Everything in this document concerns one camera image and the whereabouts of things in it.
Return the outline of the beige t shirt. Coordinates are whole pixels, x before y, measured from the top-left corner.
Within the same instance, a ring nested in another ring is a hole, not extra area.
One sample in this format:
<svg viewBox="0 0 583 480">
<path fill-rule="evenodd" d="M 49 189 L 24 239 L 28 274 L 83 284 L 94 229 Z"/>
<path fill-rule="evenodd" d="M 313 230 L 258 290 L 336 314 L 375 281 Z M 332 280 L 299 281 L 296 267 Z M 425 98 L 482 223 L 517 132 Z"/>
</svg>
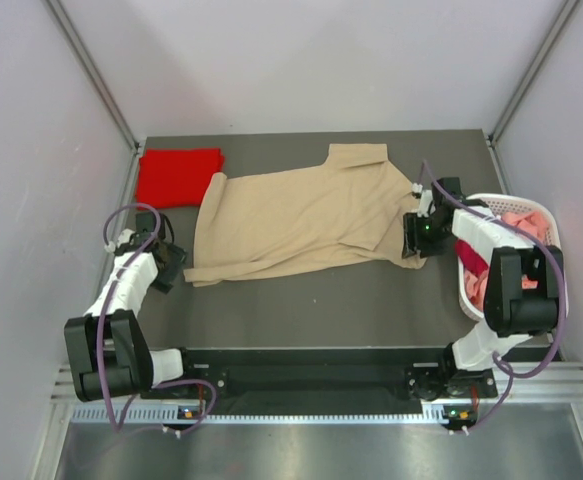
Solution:
<svg viewBox="0 0 583 480">
<path fill-rule="evenodd" d="M 332 144 L 323 164 L 229 178 L 215 174 L 200 206 L 193 261 L 195 287 L 291 276 L 403 257 L 403 217 L 416 210 L 412 183 L 384 144 Z"/>
</svg>

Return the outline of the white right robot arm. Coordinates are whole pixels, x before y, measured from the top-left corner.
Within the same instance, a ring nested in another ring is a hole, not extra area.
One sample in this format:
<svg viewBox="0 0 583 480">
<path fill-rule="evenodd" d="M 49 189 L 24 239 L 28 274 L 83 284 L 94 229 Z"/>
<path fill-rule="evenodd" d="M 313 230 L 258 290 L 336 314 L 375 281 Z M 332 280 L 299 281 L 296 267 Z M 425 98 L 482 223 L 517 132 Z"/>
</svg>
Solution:
<svg viewBox="0 0 583 480">
<path fill-rule="evenodd" d="M 478 321 L 450 345 L 450 363 L 437 372 L 440 388 L 458 396 L 474 372 L 502 368 L 512 348 L 561 332 L 568 313 L 563 254 L 547 240 L 548 228 L 523 228 L 485 197 L 465 196 L 456 177 L 415 183 L 412 194 L 418 206 L 404 216 L 404 257 L 439 255 L 455 238 L 487 266 Z"/>
</svg>

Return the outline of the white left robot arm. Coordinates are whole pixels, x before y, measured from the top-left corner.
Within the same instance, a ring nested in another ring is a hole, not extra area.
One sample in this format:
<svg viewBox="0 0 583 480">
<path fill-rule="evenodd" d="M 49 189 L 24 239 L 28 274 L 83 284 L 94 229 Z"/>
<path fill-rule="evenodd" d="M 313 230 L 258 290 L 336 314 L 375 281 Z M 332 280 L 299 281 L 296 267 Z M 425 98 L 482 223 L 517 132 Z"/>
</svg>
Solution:
<svg viewBox="0 0 583 480">
<path fill-rule="evenodd" d="M 113 270 L 101 294 L 81 317 L 69 319 L 64 339 L 76 395 L 83 402 L 104 398 L 100 372 L 112 397 L 141 394 L 164 384 L 176 396 L 197 387 L 196 370 L 183 351 L 152 351 L 137 316 L 149 289 L 167 294 L 187 253 L 175 244 L 170 220 L 149 211 L 136 215 L 111 244 Z"/>
</svg>

